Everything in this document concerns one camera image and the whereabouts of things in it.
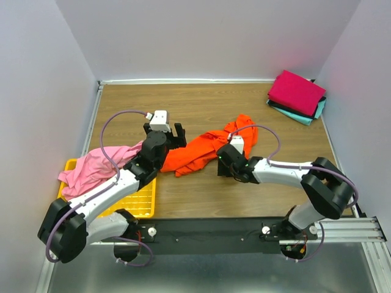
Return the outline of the orange t shirt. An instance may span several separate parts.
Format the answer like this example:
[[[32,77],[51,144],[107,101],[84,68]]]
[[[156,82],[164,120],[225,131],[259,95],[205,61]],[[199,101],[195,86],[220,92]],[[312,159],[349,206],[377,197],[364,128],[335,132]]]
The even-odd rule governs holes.
[[[250,116],[240,114],[222,130],[210,130],[190,141],[186,147],[169,151],[161,172],[173,172],[176,177],[181,177],[203,169],[217,158],[217,150],[228,142],[228,135],[234,131],[243,138],[244,154],[248,158],[258,140],[258,129],[251,128],[252,124]]]

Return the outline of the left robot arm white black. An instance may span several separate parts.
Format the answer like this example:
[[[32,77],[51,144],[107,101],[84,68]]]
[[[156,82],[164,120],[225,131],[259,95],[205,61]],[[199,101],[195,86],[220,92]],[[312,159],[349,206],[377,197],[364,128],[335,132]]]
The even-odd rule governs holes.
[[[54,200],[46,212],[38,238],[45,245],[49,262],[68,263],[87,245],[88,228],[107,208],[152,182],[162,169],[170,150],[186,146],[186,132],[179,123],[168,131],[144,125],[146,139],[141,150],[116,175],[73,201]]]

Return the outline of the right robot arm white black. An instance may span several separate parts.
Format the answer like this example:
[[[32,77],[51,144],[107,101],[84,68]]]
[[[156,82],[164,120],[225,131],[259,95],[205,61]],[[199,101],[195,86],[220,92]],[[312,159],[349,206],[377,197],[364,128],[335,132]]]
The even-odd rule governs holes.
[[[301,164],[256,156],[248,159],[233,145],[226,144],[218,149],[217,158],[219,176],[232,177],[241,183],[273,183],[303,189],[308,201],[293,206],[270,230],[269,236],[279,240],[295,239],[320,220],[338,220],[358,200],[354,183],[324,157]]]

